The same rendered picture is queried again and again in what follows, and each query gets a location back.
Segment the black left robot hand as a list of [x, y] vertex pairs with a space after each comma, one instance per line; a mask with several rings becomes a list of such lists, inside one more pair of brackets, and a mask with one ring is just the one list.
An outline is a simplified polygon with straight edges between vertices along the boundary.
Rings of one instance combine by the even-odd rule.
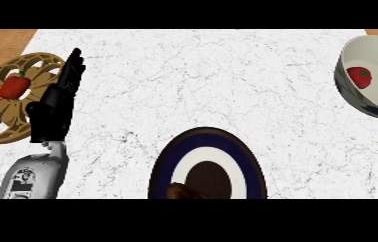
[[86, 70], [81, 50], [75, 48], [64, 64], [58, 82], [50, 84], [41, 99], [27, 104], [31, 142], [64, 141], [70, 131], [74, 99]]

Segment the blue and white striped plate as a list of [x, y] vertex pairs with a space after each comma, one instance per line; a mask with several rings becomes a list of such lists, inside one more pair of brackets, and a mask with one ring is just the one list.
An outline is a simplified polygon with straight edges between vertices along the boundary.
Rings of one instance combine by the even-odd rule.
[[207, 199], [266, 199], [267, 189], [254, 154], [228, 131], [199, 127], [167, 144], [151, 173], [148, 198], [167, 199], [168, 186], [188, 186]]

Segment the red tomato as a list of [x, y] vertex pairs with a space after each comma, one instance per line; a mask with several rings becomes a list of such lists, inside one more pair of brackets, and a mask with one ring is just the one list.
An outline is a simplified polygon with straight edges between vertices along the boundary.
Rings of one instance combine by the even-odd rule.
[[365, 67], [350, 67], [347, 74], [359, 89], [365, 89], [371, 85], [372, 75]]

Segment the white and grey bowl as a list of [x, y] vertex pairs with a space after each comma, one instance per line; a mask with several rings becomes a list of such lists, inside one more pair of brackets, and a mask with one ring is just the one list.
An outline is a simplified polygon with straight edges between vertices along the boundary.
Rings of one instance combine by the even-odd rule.
[[[349, 77], [350, 67], [365, 67], [371, 71], [372, 82], [359, 89]], [[378, 35], [352, 39], [343, 47], [334, 81], [338, 92], [349, 104], [366, 115], [378, 118]]]

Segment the red bell pepper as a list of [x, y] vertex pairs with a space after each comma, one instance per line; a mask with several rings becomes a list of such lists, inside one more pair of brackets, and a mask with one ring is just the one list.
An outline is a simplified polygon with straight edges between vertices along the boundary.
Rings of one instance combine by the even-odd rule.
[[6, 79], [0, 87], [0, 97], [10, 100], [18, 99], [30, 88], [30, 85], [31, 80], [25, 77], [25, 72], [21, 71], [18, 76], [10, 76]]

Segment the brown food item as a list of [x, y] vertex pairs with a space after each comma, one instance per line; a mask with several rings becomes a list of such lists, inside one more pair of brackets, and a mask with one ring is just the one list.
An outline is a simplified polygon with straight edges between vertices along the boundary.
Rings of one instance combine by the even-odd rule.
[[182, 183], [171, 183], [167, 187], [168, 199], [205, 199], [205, 196]]

